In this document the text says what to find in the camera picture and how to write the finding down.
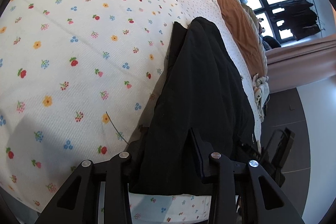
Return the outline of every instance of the orange blanket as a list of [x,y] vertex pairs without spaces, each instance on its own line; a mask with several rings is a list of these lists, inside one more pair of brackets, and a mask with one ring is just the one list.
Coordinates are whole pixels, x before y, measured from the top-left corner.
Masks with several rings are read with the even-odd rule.
[[251,76],[266,75],[266,68],[259,48],[259,41],[253,32],[244,9],[237,0],[217,0],[222,17],[246,62]]

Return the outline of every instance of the folded black garment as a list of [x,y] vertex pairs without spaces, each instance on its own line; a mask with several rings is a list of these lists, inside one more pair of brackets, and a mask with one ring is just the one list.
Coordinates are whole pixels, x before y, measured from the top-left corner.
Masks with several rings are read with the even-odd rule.
[[240,74],[216,25],[197,17],[174,23],[167,79],[147,132],[132,193],[211,195],[196,175],[188,130],[197,128],[215,151],[239,160],[236,143],[257,151],[254,116]]

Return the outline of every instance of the pink curtain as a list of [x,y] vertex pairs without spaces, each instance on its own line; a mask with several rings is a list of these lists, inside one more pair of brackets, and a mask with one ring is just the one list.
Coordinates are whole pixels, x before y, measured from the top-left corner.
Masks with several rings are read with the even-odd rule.
[[336,34],[266,52],[270,93],[336,75]]

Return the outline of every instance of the floral fabric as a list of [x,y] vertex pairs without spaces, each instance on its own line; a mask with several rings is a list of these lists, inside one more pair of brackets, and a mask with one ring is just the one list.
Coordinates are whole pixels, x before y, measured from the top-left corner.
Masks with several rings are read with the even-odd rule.
[[[174,21],[197,16],[217,25],[244,76],[259,139],[249,72],[216,0],[11,0],[0,18],[0,186],[41,212],[81,161],[123,151],[150,124]],[[196,223],[209,202],[130,194],[133,223]]]

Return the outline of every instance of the dark gray floor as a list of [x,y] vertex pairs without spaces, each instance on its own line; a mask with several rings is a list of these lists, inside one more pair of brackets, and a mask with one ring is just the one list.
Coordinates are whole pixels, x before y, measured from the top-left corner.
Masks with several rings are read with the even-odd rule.
[[[295,140],[282,170],[286,181],[283,192],[302,216],[308,195],[310,179],[310,145],[305,113],[296,89],[270,95],[264,122],[261,124],[261,146],[266,146],[276,129],[289,128]],[[273,140],[270,159],[280,140],[280,133]]]

